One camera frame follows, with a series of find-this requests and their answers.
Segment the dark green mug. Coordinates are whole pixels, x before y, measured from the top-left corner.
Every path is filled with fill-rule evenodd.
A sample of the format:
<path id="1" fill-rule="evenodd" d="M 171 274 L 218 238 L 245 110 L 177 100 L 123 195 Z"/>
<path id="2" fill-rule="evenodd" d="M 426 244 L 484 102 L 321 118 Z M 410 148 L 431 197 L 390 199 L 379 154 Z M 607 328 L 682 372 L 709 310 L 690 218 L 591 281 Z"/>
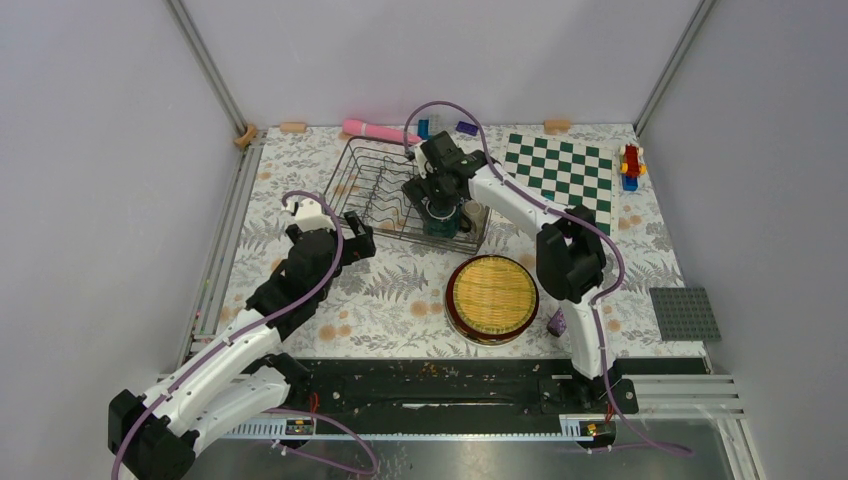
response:
<path id="1" fill-rule="evenodd" d="M 426 201 L 425 213 L 423 230 L 426 235 L 452 239 L 460 232 L 461 212 L 456 206 L 441 208 Z"/>

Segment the mint green flower plate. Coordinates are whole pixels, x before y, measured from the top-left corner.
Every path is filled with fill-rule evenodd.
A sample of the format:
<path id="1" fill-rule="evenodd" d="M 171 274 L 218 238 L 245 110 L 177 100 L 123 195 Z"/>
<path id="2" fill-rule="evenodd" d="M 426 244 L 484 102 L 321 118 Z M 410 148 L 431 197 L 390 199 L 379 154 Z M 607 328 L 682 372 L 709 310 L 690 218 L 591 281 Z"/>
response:
<path id="1" fill-rule="evenodd" d="M 472 344 L 484 347 L 500 347 L 517 340 L 524 334 L 523 330 L 516 330 L 505 334 L 490 334 L 478 332 L 476 330 L 471 329 L 468 325 L 452 319 L 448 320 L 448 324 L 464 340 Z"/>

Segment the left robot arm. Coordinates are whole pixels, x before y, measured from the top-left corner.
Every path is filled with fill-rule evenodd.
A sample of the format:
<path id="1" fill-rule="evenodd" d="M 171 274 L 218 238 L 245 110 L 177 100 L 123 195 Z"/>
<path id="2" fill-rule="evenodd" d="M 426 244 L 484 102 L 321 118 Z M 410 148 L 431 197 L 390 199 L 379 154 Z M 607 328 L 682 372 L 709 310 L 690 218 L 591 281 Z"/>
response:
<path id="1" fill-rule="evenodd" d="M 317 312 L 343 267 L 376 253 L 373 228 L 352 211 L 343 217 L 350 238 L 323 212 L 298 213 L 286 230 L 286 258 L 237 318 L 167 378 L 110 401 L 111 478 L 180 479 L 211 444 L 257 414 L 307 404 L 308 374 L 283 342 Z"/>

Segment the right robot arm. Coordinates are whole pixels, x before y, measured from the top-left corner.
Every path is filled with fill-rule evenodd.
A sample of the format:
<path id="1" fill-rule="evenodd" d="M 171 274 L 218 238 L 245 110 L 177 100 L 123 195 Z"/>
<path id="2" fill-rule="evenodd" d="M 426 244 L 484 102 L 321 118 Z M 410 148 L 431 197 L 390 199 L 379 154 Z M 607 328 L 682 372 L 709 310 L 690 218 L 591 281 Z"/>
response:
<path id="1" fill-rule="evenodd" d="M 564 314 L 577 379 L 575 402 L 589 412 L 608 404 L 622 416 L 612 378 L 615 355 L 598 303 L 613 291 L 603 286 L 606 254 L 614 254 L 620 274 L 625 272 L 624 260 L 596 226 L 592 211 L 556 206 L 514 179 L 488 148 L 466 153 L 446 132 L 416 144 L 404 139 L 402 146 L 416 165 L 417 174 L 406 186 L 413 197 L 438 210 L 456 210 L 476 201 L 534 239 L 536 278 Z"/>

